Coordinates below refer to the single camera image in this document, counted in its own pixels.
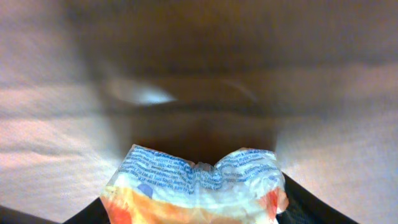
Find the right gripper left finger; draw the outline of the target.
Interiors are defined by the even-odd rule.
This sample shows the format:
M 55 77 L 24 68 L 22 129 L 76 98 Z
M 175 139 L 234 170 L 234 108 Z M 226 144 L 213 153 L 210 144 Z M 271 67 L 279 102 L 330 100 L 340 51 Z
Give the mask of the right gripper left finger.
M 100 198 L 97 198 L 63 224 L 110 224 L 110 220 Z

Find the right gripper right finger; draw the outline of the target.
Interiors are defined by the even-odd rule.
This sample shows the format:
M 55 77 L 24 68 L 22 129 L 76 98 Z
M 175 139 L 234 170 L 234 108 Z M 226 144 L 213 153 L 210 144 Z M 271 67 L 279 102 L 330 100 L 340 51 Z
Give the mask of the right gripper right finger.
M 284 177 L 289 206 L 276 216 L 279 224 L 358 224 L 321 201 L 287 174 L 284 173 Z

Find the small orange box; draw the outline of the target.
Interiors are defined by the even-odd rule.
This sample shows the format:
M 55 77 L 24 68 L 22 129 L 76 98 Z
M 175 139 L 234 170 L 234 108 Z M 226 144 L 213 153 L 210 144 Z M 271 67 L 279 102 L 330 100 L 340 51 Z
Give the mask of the small orange box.
M 135 145 L 100 200 L 111 223 L 269 224 L 289 204 L 274 153 L 241 148 L 215 165 Z

